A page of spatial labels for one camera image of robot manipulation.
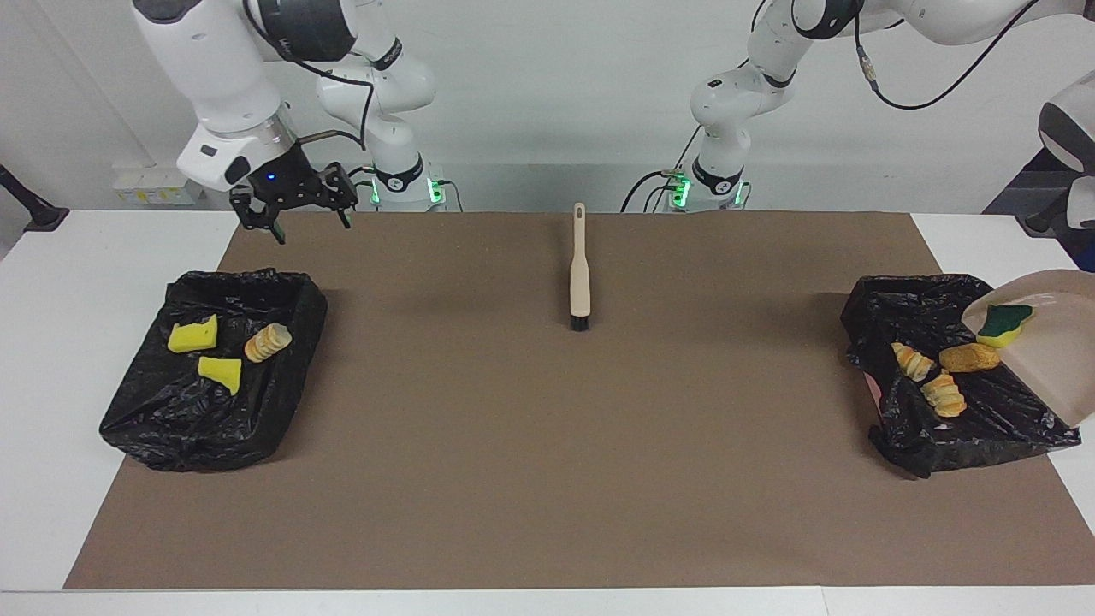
black plastic bag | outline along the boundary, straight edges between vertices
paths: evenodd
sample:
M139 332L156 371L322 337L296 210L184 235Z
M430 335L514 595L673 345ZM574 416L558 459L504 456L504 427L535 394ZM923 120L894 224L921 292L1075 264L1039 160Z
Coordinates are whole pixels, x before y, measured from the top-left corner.
M906 379L890 347L901 342L938 360L940 352L977 341L961 317L992 290L968 275L865 277L844 306L848 357L881 390L879 426L869 439L889 462L917 477L992 466L1080 444L1070 429L1006 367L953 375L969 409L941 420L922 384Z
M100 426L111 445L155 470L231 470L277 451L300 403L308 367L323 333L327 302L304 274L192 271L168 286L166 300ZM217 315L217 348L168 350L175 324ZM273 323L293 340L252 364L246 341ZM199 357L243 359L240 392L198 376Z

croissant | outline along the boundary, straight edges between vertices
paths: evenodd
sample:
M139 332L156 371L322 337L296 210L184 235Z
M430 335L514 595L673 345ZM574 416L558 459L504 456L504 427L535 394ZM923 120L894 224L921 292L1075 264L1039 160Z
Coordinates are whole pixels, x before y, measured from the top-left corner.
M963 415L969 406L966 397L958 391L958 384L950 373L944 371L938 379L921 388L927 404L935 409L941 418L956 418Z
M269 360L292 344L292 335L281 324L273 324L256 334L243 346L243 355L254 364Z
M917 383L927 379L927 374L935 368L935 362L917 353L917 350L911 347L906 347L900 342L895 342L890 347L894 348L894 355L897 356L897 364L901 367L901 372Z

brown paper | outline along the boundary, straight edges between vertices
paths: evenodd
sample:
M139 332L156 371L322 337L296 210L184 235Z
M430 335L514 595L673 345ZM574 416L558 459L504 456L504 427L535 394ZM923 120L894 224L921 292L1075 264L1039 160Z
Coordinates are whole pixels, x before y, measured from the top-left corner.
M331 314L277 456L127 462L70 589L1095 583L1046 458L914 481L838 317L932 274L885 213L593 216L591 332L566 214L286 214L222 269L307 271Z

dustpan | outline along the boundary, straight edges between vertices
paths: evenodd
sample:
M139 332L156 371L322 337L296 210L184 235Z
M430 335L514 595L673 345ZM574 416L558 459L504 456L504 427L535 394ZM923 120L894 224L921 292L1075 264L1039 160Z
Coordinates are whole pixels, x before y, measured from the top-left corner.
M1000 350L1004 364L1057 417L1077 428L1095 415L1095 274L1038 271L978 299L963 323L984 326L989 305L1033 305L1035 316L1019 338Z

yellow sponge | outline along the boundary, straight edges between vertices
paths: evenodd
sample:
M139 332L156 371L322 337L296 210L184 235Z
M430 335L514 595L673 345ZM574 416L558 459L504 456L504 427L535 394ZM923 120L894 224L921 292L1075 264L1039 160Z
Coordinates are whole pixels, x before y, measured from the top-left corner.
M168 350L172 353L189 353L192 351L208 351L217 348L217 315L206 319L204 324L181 326L175 324L168 338Z
M1023 334L1023 324L1034 317L1030 305L989 305L984 327L977 341L993 349L1004 349Z
M242 374L243 360L198 359L198 375L223 385L232 396L240 393L240 376Z

